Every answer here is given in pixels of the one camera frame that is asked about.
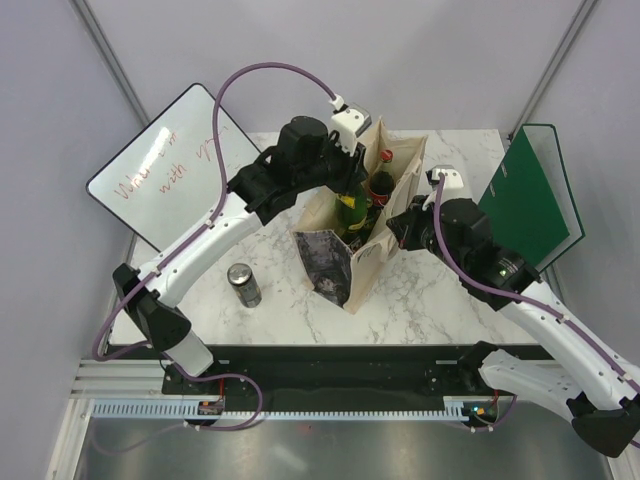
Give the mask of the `Coca-Cola glass bottle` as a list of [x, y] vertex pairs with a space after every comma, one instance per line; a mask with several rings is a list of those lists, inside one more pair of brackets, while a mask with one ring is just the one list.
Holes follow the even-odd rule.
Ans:
[[389, 201], [395, 188], [395, 179], [392, 175], [392, 161], [394, 154], [391, 150], [382, 150], [379, 154], [379, 163], [369, 180], [369, 195], [372, 206], [382, 209]]

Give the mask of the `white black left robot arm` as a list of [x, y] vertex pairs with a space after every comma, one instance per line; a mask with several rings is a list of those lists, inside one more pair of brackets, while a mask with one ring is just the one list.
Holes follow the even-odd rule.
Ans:
[[275, 145], [225, 186], [225, 203], [187, 230], [167, 250], [135, 269], [113, 273], [121, 307], [150, 346], [181, 368], [185, 382], [208, 393], [219, 382], [213, 355], [177, 306], [193, 284], [229, 249], [293, 207], [299, 194], [325, 186], [347, 194], [366, 178], [368, 114], [348, 108], [329, 123], [297, 116]]

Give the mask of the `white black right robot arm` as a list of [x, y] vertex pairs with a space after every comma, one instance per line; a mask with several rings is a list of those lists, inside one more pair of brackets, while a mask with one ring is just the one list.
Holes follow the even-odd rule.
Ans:
[[487, 387], [530, 401], [569, 422], [592, 449], [611, 458], [639, 445], [639, 369], [596, 339], [522, 256], [495, 242], [489, 217], [470, 199], [441, 204], [414, 197], [386, 222], [403, 250], [427, 250], [477, 300], [525, 330], [563, 374], [481, 345], [458, 368], [467, 392]]

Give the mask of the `green Perrier bottle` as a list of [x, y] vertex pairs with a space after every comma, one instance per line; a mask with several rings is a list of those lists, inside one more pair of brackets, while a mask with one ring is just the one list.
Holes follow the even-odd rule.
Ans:
[[369, 197], [368, 198], [367, 200], [368, 210], [367, 210], [365, 223], [363, 225], [364, 230], [371, 231], [375, 227], [382, 210], [386, 206], [387, 201], [388, 201], [387, 197], [381, 197], [381, 198]]
[[365, 188], [362, 184], [358, 184], [350, 193], [338, 194], [335, 205], [338, 221], [337, 235], [346, 245], [358, 242], [370, 205], [370, 198]]

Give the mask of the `cream canvas Monet tote bag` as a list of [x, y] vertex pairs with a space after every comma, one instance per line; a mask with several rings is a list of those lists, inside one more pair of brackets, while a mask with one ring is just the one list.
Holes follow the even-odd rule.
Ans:
[[364, 166], [370, 175], [382, 164], [382, 152], [391, 151], [390, 173], [395, 187], [367, 231], [368, 238], [356, 241], [357, 250], [339, 237], [340, 201], [326, 187], [307, 202], [292, 230], [308, 287], [351, 314], [356, 313], [386, 263], [399, 250], [386, 221], [402, 213], [416, 194], [427, 141], [425, 133], [390, 132], [382, 120], [361, 138], [366, 147]]

